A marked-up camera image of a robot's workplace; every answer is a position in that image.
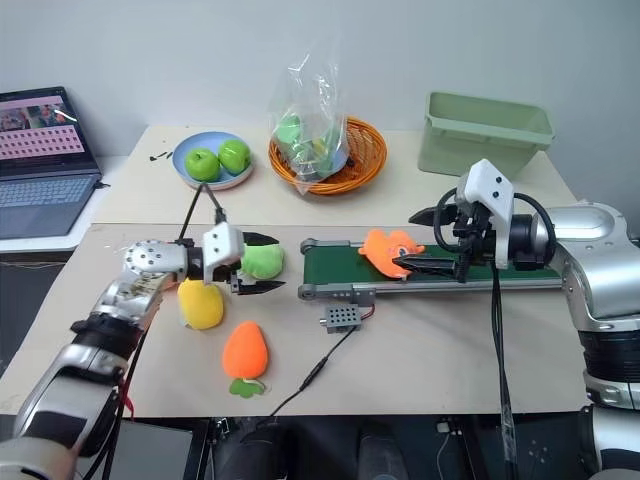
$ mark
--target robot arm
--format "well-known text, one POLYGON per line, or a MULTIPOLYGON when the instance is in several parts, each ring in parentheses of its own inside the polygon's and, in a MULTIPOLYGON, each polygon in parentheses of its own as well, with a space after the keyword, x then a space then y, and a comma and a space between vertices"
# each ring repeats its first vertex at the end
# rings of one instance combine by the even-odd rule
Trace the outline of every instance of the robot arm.
POLYGON ((202 237, 165 243, 137 242, 126 252, 123 271, 100 296, 22 405, 14 439, 0 444, 2 479, 71 478, 78 456, 98 452, 122 401, 131 355, 148 330, 163 291, 186 278, 227 281, 232 292, 263 293, 281 282, 245 285, 236 276, 244 244, 277 241, 242 233, 221 221, 202 237))
MULTIPOLYGON (((582 411, 585 465, 592 473, 640 470, 640 415, 634 412, 640 410, 640 249, 629 240, 624 217, 609 206, 582 202, 549 209, 548 228, 541 213, 514 215, 514 198, 528 197, 514 193, 482 160, 437 207, 410 221, 433 226, 440 246, 458 253, 445 270, 460 282, 470 265, 487 261, 519 270, 548 265, 561 275, 584 348, 587 396, 594 402, 582 411), (452 196, 455 204, 445 205, 452 196), (457 245, 444 242, 441 224, 454 224, 457 245)), ((394 262, 414 271, 442 270, 424 256, 394 262)))

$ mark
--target cable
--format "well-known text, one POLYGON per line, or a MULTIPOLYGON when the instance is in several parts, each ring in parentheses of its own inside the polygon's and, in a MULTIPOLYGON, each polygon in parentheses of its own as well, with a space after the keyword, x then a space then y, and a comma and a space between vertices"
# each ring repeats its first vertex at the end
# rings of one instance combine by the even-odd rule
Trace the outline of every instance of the cable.
POLYGON ((498 357, 498 374, 500 375, 500 419, 502 446, 504 449, 504 462, 506 478, 514 480, 518 478, 518 458, 515 436, 515 424, 511 411, 511 397, 507 374, 504 368, 504 337, 502 331, 502 293, 500 291, 500 274, 495 261, 491 262, 493 274, 493 289, 491 292, 491 329, 493 342, 498 357))
POLYGON ((540 205, 540 203, 538 203, 536 199, 530 197, 529 195, 524 193, 514 193, 513 198, 517 198, 519 200, 522 200, 523 202, 528 203, 535 209, 536 212, 538 212, 538 215, 540 215, 540 218, 544 223, 544 227, 547 229, 547 235, 549 236, 549 241, 547 242, 547 246, 545 248, 545 255, 544 255, 544 264, 548 265, 549 262, 553 259, 553 256, 556 254, 556 243, 557 243, 556 232, 554 230, 551 217, 549 216, 547 211, 544 209, 544 207, 540 205))
POLYGON ((24 268, 26 270, 40 270, 42 268, 66 265, 66 262, 0 262, 3 267, 24 268))
POLYGON ((461 245, 451 245, 445 242, 444 238, 442 237, 442 227, 440 225, 440 215, 442 214, 442 210, 444 210, 444 206, 447 203, 447 200, 453 197, 456 194, 456 191, 456 188, 452 188, 442 197, 440 197, 440 200, 438 200, 436 210, 435 212, 433 212, 433 235, 436 237, 436 242, 443 250, 451 253, 462 253, 469 249, 468 242, 465 242, 461 245))
POLYGON ((440 468, 440 455, 442 455, 442 452, 444 451, 444 447, 447 446, 450 436, 451 436, 450 433, 446 434, 444 442, 442 442, 442 445, 440 445, 440 448, 438 449, 438 453, 436 454, 436 467, 438 467, 438 475, 440 475, 440 480, 444 480, 444 476, 442 475, 442 468, 440 468))
POLYGON ((140 358, 140 352, 142 352, 142 347, 144 345, 144 341, 147 338, 147 333, 143 333, 140 337, 140 341, 138 342, 138 349, 136 353, 133 354, 133 360, 131 360, 131 367, 129 368, 129 373, 127 374, 127 380, 124 383, 124 387, 122 388, 122 392, 120 395, 120 405, 118 406, 118 414, 116 417, 116 424, 113 426, 113 431, 111 435, 113 436, 113 440, 111 441, 111 445, 109 447, 109 451, 107 452, 107 458, 104 461, 104 470, 102 471, 102 480, 108 480, 111 475, 111 466, 113 464, 113 457, 116 453, 116 445, 118 444, 118 434, 120 433, 120 425, 122 424, 122 416, 124 415, 124 406, 125 399, 129 394, 129 386, 131 385, 131 379, 133 378, 133 372, 136 369, 136 365, 138 364, 138 359, 140 358))
POLYGON ((191 221, 191 214, 193 213, 193 209, 196 206, 196 202, 198 201, 198 197, 200 196, 200 192, 202 191, 202 185, 204 185, 204 183, 201 183, 200 185, 198 185, 198 189, 196 190, 196 193, 193 195, 193 200, 191 200, 191 205, 189 206, 189 210, 187 210, 187 216, 184 218, 184 222, 182 223, 182 230, 180 230, 180 235, 178 235, 178 240, 182 240, 184 238, 184 234, 187 231, 187 227, 189 226, 189 222, 191 221))
POLYGON ((201 183, 200 185, 198 185, 198 188, 196 189, 196 193, 193 195, 193 200, 191 200, 191 205, 189 206, 189 210, 187 211, 187 216, 185 217, 184 222, 182 223, 182 229, 180 230, 180 235, 178 235, 178 240, 182 240, 184 238, 184 234, 186 233, 187 227, 189 226, 189 222, 191 221, 191 215, 193 214, 193 209, 196 207, 196 203, 198 202, 198 198, 200 197, 200 192, 202 192, 203 189, 206 190, 207 195, 213 202, 213 205, 216 207, 216 218, 215 218, 216 225, 218 223, 221 223, 227 220, 227 216, 224 213, 224 209, 218 202, 218 199, 216 198, 216 196, 211 191, 211 188, 209 187, 209 185, 207 185, 206 183, 201 183))
POLYGON ((142 351, 142 346, 144 345, 144 341, 146 337, 147 337, 146 333, 144 333, 140 337, 140 341, 138 342, 138 349, 133 354, 133 359, 131 360, 131 367, 129 368, 127 379, 125 380, 125 383, 120 391, 120 404, 118 405, 116 418, 114 419, 113 426, 111 427, 111 432, 109 433, 109 436, 105 440, 104 445, 102 445, 100 452, 98 452, 98 455, 96 456, 95 460, 91 464, 91 467, 89 467, 89 470, 87 470, 87 473, 85 473, 83 477, 84 480, 90 480, 95 475, 105 456, 107 456, 107 459, 105 461, 104 470, 102 473, 103 480, 108 479, 109 475, 111 474, 111 465, 113 462, 113 456, 115 455, 116 444, 118 443, 118 434, 120 433, 120 424, 122 422, 122 416, 124 415, 124 399, 126 398, 127 393, 129 392, 129 385, 131 385, 133 372, 135 371, 136 365, 138 364, 138 358, 140 358, 140 352, 142 351))
MULTIPOLYGON (((366 320, 367 318, 370 318, 371 316, 373 316, 373 314, 376 311, 376 306, 375 305, 371 305, 371 310, 369 310, 367 313, 365 313, 362 316, 362 320, 366 320)), ((306 378, 302 381, 302 383, 300 384, 300 386, 298 387, 298 390, 296 390, 294 393, 292 393, 291 395, 289 395, 287 398, 285 398, 280 405, 278 405, 273 412, 271 412, 269 414, 269 416, 264 419, 261 420, 260 422, 258 422, 258 426, 260 426, 262 423, 264 423, 266 420, 268 420, 271 417, 275 417, 277 415, 277 413, 282 410, 291 400, 293 400, 294 398, 296 398, 298 395, 300 395, 305 388, 307 388, 309 385, 311 385, 311 382, 313 382, 313 380, 318 376, 318 374, 320 373, 320 371, 322 371, 322 369, 324 368, 325 364, 327 363, 327 360, 329 360, 329 357, 333 354, 333 352, 335 352, 338 347, 340 345, 342 345, 342 343, 351 336, 351 334, 353 332, 356 331, 356 327, 353 326, 349 329, 349 331, 346 333, 346 335, 344 335, 340 340, 338 340, 338 342, 331 348, 331 350, 329 350, 327 352, 327 354, 322 357, 320 359, 320 361, 318 363, 316 363, 316 365, 311 369, 311 371, 309 372, 309 374, 306 376, 306 378)))

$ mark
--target orange plush toy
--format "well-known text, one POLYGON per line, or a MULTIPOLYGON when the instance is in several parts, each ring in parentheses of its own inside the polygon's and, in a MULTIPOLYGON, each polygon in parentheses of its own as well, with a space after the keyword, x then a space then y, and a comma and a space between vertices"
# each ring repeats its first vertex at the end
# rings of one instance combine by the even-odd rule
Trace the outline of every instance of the orange plush toy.
POLYGON ((374 267, 383 275, 391 278, 407 278, 411 273, 393 263, 393 259, 410 253, 422 253, 425 247, 417 245, 411 237, 402 230, 394 230, 387 236, 382 230, 370 230, 364 241, 364 246, 358 249, 374 267))
POLYGON ((238 325, 222 353, 222 367, 233 378, 229 393, 251 398, 264 393, 265 386, 258 380, 269 363, 269 350, 260 327, 255 322, 238 325))

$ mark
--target laptop keyboard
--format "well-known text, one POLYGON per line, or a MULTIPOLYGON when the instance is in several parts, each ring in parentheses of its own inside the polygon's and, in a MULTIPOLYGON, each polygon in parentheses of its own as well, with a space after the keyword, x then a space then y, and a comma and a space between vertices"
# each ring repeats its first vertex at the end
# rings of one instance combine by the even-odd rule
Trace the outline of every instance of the laptop keyboard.
POLYGON ((91 178, 0 184, 0 208, 75 203, 80 200, 91 178))

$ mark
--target laptop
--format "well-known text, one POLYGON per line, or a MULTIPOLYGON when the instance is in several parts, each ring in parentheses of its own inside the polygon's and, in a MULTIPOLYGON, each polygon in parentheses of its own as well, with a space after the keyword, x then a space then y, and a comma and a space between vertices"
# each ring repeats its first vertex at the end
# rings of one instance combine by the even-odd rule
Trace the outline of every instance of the laptop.
POLYGON ((64 88, 0 93, 0 239, 66 235, 101 178, 64 88))

